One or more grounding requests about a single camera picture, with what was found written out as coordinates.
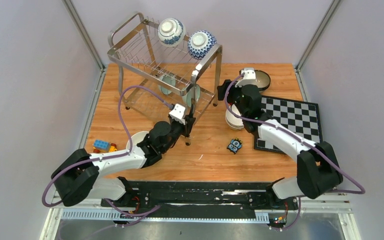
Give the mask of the cream bowl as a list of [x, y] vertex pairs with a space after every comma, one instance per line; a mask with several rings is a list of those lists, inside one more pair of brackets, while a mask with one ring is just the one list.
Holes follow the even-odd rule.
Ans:
[[243, 120], [240, 118], [235, 117], [232, 113], [234, 112], [237, 115], [240, 115], [238, 109], [235, 105], [229, 105], [228, 108], [225, 111], [225, 121], [226, 123], [229, 123], [230, 125], [234, 126], [244, 126]]
[[240, 125], [240, 126], [236, 126], [236, 125], [231, 125], [229, 123], [227, 123], [228, 127], [234, 131], [241, 131], [244, 129], [244, 126], [243, 125]]

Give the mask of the dark blue floral bowl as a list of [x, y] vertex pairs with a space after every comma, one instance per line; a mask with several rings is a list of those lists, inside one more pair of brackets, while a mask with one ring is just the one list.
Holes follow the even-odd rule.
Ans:
[[271, 85], [271, 77], [262, 70], [255, 70], [255, 85], [260, 91], [267, 90]]

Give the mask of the steel two-tier dish rack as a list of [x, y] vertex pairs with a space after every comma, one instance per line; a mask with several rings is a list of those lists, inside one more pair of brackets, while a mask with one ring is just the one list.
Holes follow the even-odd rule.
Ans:
[[[134, 11], [111, 29], [107, 41], [108, 58], [118, 65], [118, 91], [137, 84], [157, 93], [171, 104], [193, 109], [199, 119], [210, 105], [217, 106], [217, 86], [220, 84], [223, 47], [215, 44], [202, 60], [188, 53], [189, 35], [176, 47], [167, 47], [158, 38], [158, 20]], [[129, 71], [142, 81], [129, 82], [124, 76]], [[201, 88], [195, 101], [195, 87]], [[187, 107], [182, 96], [192, 89], [192, 105]]]

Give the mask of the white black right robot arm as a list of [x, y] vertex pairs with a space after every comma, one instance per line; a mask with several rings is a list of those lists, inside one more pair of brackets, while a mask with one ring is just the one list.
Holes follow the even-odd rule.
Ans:
[[281, 125], [262, 108], [262, 95], [253, 84], [236, 87], [229, 79], [217, 87], [217, 98], [238, 109], [234, 116], [242, 120], [246, 131], [273, 144], [297, 164], [296, 176], [271, 183], [266, 204], [278, 209], [287, 198], [305, 196], [316, 199], [343, 182], [343, 174], [333, 150], [326, 141], [314, 142]]

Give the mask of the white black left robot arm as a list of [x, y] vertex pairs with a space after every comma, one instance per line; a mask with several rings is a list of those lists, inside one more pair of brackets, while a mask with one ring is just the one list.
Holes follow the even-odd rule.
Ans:
[[118, 179], [107, 175], [130, 169], [142, 169], [156, 164], [181, 136], [192, 131], [196, 118], [187, 114], [182, 119], [173, 116], [159, 121], [137, 144], [129, 148], [105, 153], [75, 150], [51, 174], [50, 185], [55, 186], [65, 207], [75, 206], [94, 195], [100, 199], [115, 200], [120, 206], [129, 206], [133, 193]]

